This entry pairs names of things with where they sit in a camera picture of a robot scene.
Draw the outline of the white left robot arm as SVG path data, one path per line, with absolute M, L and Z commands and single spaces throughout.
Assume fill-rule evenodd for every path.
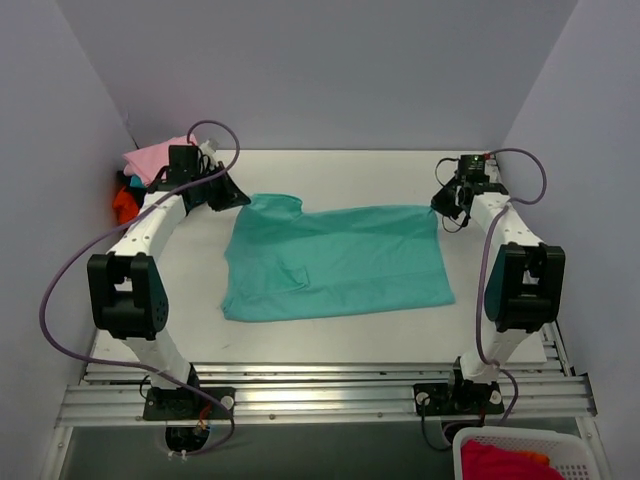
M 168 164 L 148 186 L 136 222 L 105 254 L 94 254 L 87 274 L 95 326 L 122 341 L 151 368 L 151 386 L 168 391 L 166 408 L 179 419 L 202 405 L 199 380 L 166 324 L 169 299 L 157 260 L 176 227 L 195 208 L 222 212 L 251 203 L 210 143 L 171 145 Z

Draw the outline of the teal t shirt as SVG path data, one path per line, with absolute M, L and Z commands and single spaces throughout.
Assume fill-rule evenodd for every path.
M 225 251 L 225 319 L 246 323 L 451 305 L 435 212 L 383 205 L 316 213 L 256 194 Z

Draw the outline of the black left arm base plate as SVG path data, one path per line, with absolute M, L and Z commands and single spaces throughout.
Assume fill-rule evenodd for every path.
M 201 390 L 233 412 L 236 389 L 229 386 L 202 387 Z M 146 394 L 142 418 L 146 421 L 198 420 L 209 401 L 183 388 L 151 387 Z

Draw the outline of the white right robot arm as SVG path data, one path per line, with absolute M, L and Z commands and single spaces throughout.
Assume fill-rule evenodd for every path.
M 499 183 L 452 179 L 431 201 L 444 217 L 464 217 L 485 233 L 476 297 L 475 346 L 458 358 L 459 378 L 444 388 L 455 412 L 480 400 L 478 386 L 497 381 L 520 344 L 557 319 L 566 255 L 545 243 L 517 212 L 519 201 Z

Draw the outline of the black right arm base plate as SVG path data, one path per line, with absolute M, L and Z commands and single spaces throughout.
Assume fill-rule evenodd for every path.
M 505 411 L 496 382 L 482 384 L 464 381 L 461 385 L 417 383 L 413 385 L 412 390 L 417 415 L 479 416 L 499 415 Z

